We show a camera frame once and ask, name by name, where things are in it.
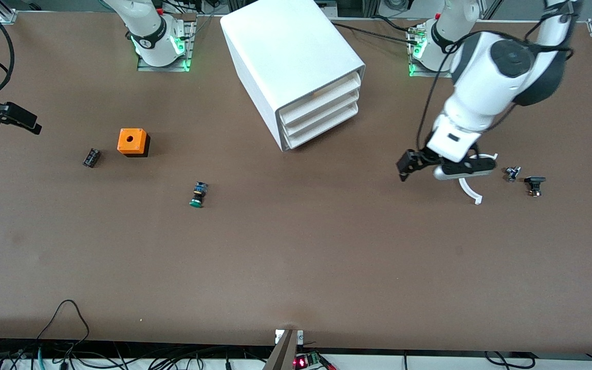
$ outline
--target brown table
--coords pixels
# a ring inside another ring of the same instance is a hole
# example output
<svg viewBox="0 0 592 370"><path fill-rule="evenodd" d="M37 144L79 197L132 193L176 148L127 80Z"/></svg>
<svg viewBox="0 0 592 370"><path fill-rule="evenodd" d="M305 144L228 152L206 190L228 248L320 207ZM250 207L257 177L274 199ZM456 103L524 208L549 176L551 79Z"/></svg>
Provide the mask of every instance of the brown table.
<svg viewBox="0 0 592 370"><path fill-rule="evenodd" d="M0 129L0 337L35 337L72 298L100 340L266 345L291 326L321 347L592 353L585 26L559 91L481 140L500 167L547 176L544 195L495 171L470 180L481 206L428 171L399 182L431 84L408 77L401 44L342 30L367 65L360 112L283 154L217 18L189 73L136 72L115 14L21 14L9 29L0 100L44 129ZM451 91L441 81L429 122ZM151 134L149 158L116 152L123 127ZM96 169L81 164L91 147ZM204 209L188 206L196 181L211 185ZM65 309L47 337L82 330Z"/></svg>

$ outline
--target white plastic part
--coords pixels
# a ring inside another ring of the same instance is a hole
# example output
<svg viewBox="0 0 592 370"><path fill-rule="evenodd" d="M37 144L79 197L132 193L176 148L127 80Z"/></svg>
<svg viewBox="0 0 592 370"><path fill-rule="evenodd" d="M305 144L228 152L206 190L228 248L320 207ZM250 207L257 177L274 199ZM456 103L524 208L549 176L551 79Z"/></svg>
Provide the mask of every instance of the white plastic part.
<svg viewBox="0 0 592 370"><path fill-rule="evenodd" d="M184 54L184 50L176 47L174 40L179 33L179 27L183 32L183 21L178 21L169 14L160 16L152 0L104 0L104 2L122 18L129 32L139 37L148 36L157 31L161 26L162 18L166 21L166 32L154 47L146 49L144 47L146 45L139 45L132 38L136 52L148 65L167 66Z"/></svg>
<svg viewBox="0 0 592 370"><path fill-rule="evenodd" d="M454 84L454 94L445 102L442 113L435 119L435 133L426 144L431 150L454 162L460 162L495 115L500 114L517 95L517 89L527 79L524 73L515 78L503 75L490 54L495 42L502 40L494 33L480 33L467 68Z"/></svg>
<svg viewBox="0 0 592 370"><path fill-rule="evenodd" d="M493 160L497 159L497 153L495 153L495 155L489 155L489 154L479 154L479 157L481 158L492 158ZM474 204L479 206L479 204L481 204L481 201L484 200L484 197L482 195L480 195L479 193L475 192L474 190L472 190L472 188L467 185L467 180L465 180L465 178L459 178L458 182L460 182L460 187L462 188L462 191L465 192L465 194L467 194L468 196L474 198Z"/></svg>
<svg viewBox="0 0 592 370"><path fill-rule="evenodd" d="M440 18L429 19L425 24L425 46L421 49L421 54L415 57L430 70L440 69L440 64L445 58L444 52L439 45L435 44L432 38L432 27L437 22L435 28L438 33L451 42L470 33L472 27L479 19L479 3L477 0L445 0L445 7L442 9ZM447 58L442 71L449 70L449 65L453 57Z"/></svg>
<svg viewBox="0 0 592 370"><path fill-rule="evenodd" d="M230 56L282 151L358 112L364 63L312 0L258 0L221 18Z"/></svg>

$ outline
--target small black connector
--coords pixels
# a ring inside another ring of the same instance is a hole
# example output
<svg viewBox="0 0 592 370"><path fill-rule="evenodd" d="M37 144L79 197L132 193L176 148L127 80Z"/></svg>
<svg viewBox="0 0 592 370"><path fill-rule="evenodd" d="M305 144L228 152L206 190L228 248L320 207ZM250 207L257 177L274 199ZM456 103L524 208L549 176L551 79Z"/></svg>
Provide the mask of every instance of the small black connector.
<svg viewBox="0 0 592 370"><path fill-rule="evenodd" d="M541 182L545 182L546 178L542 176L529 176L528 178L524 179L524 182L528 183L531 187L529 190L529 195L532 197L540 197L541 193Z"/></svg>
<svg viewBox="0 0 592 370"><path fill-rule="evenodd" d="M92 169L97 164L97 161L99 161L101 155L102 152L100 150L91 148L90 153L86 156L86 159L84 159L83 165Z"/></svg>

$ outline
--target orange box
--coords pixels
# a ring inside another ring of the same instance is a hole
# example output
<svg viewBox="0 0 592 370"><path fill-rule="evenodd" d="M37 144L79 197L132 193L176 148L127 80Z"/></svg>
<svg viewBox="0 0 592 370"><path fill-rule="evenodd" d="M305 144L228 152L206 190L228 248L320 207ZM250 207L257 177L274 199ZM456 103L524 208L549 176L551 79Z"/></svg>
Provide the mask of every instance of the orange box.
<svg viewBox="0 0 592 370"><path fill-rule="evenodd" d="M123 128L118 137L118 152L126 157L147 157L150 135L142 128Z"/></svg>

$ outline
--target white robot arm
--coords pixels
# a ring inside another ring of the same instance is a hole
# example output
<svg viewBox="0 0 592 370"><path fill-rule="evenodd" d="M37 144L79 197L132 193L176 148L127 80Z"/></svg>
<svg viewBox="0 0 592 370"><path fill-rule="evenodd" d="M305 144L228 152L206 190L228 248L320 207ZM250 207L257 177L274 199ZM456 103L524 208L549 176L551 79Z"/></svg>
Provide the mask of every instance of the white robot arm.
<svg viewBox="0 0 592 370"><path fill-rule="evenodd" d="M397 162L401 180L433 164L439 180L488 175L495 162L470 159L468 152L478 154L476 141L508 105L538 103L556 91L582 2L546 0L535 44L491 31L461 38L451 63L454 94L435 119L425 148L408 150Z"/></svg>
<svg viewBox="0 0 592 370"><path fill-rule="evenodd" d="M429 70L449 70L451 58L441 67L446 51L454 42L470 33L479 19L478 0L445 0L439 16L423 24L423 37L413 58Z"/></svg>
<svg viewBox="0 0 592 370"><path fill-rule="evenodd" d="M127 26L136 53L151 66L167 66L184 54L184 21L159 15L152 0L104 0Z"/></svg>

